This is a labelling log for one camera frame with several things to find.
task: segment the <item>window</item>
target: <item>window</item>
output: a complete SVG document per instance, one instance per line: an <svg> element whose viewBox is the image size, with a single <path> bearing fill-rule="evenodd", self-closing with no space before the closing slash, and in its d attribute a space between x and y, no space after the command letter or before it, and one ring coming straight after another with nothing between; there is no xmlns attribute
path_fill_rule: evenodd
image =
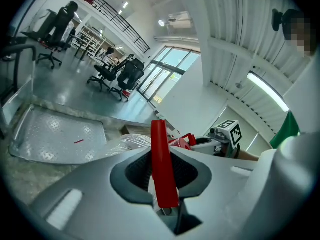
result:
<svg viewBox="0 0 320 240"><path fill-rule="evenodd" d="M163 50L163 52L160 53L160 55L158 57L156 57L154 60L157 62L160 62L164 56L166 56L166 54L171 50L171 48L165 48Z"/></svg>
<svg viewBox="0 0 320 240"><path fill-rule="evenodd" d="M179 69L187 71L191 67L191 65L196 61L196 59L198 59L199 56L200 54L191 52L179 66Z"/></svg>
<svg viewBox="0 0 320 240"><path fill-rule="evenodd" d="M164 64L176 67L182 62L182 60L187 56L188 53L189 52L186 50L173 49L163 59L162 62Z"/></svg>
<svg viewBox="0 0 320 240"><path fill-rule="evenodd" d="M138 92L157 107L199 56L194 51L165 47L145 69Z"/></svg>

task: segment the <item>glass door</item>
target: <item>glass door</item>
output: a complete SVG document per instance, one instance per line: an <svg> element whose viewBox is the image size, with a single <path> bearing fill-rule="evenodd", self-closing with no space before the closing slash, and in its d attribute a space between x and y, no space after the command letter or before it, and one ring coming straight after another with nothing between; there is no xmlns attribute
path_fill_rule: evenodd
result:
<svg viewBox="0 0 320 240"><path fill-rule="evenodd" d="M171 91L171 89L176 85L182 75L178 73L173 73L165 83L157 90L151 99L151 104L155 107L159 105L166 95Z"/></svg>
<svg viewBox="0 0 320 240"><path fill-rule="evenodd" d="M147 100L152 99L162 83L170 76L169 70L157 67L140 88L140 92Z"/></svg>

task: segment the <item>plastic bag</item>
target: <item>plastic bag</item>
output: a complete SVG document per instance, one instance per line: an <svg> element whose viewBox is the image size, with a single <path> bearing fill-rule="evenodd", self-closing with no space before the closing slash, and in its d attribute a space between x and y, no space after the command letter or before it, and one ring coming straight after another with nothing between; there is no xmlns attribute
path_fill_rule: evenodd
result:
<svg viewBox="0 0 320 240"><path fill-rule="evenodd" d="M112 157L130 150L151 146L151 138L140 134L126 134L108 141L99 152L98 159Z"/></svg>

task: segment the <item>mesh chair back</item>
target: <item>mesh chair back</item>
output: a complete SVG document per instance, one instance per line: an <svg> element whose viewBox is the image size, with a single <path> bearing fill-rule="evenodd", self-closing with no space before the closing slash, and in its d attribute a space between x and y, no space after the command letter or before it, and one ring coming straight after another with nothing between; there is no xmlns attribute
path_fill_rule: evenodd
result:
<svg viewBox="0 0 320 240"><path fill-rule="evenodd" d="M133 61L127 61L124 71L118 77L119 87L123 90L132 90L136 82L145 74L145 65L135 58Z"/></svg>

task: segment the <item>red marking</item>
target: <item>red marking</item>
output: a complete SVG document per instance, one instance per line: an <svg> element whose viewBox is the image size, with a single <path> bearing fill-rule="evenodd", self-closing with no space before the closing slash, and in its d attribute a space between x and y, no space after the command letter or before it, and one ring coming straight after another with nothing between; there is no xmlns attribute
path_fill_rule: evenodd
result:
<svg viewBox="0 0 320 240"><path fill-rule="evenodd" d="M177 138L174 141L170 142L169 146L183 148L185 150L191 150L190 145L183 138Z"/></svg>
<svg viewBox="0 0 320 240"><path fill-rule="evenodd" d="M84 139L82 139L82 140L78 140L78 141L76 141L74 144L77 144L77 143L79 143L79 142L83 142L84 141Z"/></svg>
<svg viewBox="0 0 320 240"><path fill-rule="evenodd" d="M152 177L159 207L177 207L179 198L164 120L151 122L151 161Z"/></svg>
<svg viewBox="0 0 320 240"><path fill-rule="evenodd" d="M181 138L175 138L175 139L169 140L169 144L172 143L172 142L174 142L175 140L184 139L184 138L187 138L187 137L188 137L188 139L189 139L189 145L190 145L190 146L194 146L194 145L197 144L196 137L195 137L193 134L191 134L191 133L188 133L188 134L182 136Z"/></svg>

